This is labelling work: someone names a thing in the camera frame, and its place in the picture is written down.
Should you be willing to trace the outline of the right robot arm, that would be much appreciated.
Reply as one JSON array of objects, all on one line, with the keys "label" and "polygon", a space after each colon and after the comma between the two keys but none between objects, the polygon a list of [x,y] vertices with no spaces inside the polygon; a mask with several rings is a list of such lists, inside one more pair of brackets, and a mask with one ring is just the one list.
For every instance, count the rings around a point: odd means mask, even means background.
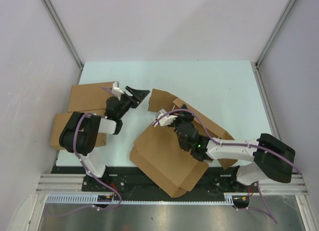
[{"label": "right robot arm", "polygon": [[186,107],[171,114],[170,126],[174,128],[179,146],[198,161],[234,159],[247,161],[238,166],[230,187],[243,191],[248,185],[264,179],[287,184],[293,175],[296,152],[293,148],[268,133],[244,142],[213,138],[201,135],[193,125],[195,115]]}]

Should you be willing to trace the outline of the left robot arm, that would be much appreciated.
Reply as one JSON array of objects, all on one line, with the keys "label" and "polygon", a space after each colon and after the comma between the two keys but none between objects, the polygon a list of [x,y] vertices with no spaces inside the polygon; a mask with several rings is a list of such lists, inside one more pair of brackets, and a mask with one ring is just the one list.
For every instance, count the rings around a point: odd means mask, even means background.
[{"label": "left robot arm", "polygon": [[123,91],[117,81],[112,83],[112,87],[102,89],[111,95],[106,100],[104,114],[74,111],[59,137],[59,145],[75,154],[86,174],[94,178],[93,186],[100,191],[109,187],[110,178],[106,176],[107,166],[94,152],[98,134],[119,134],[123,126],[123,116],[130,109],[136,109],[150,93],[149,90],[133,89],[129,86]]}]

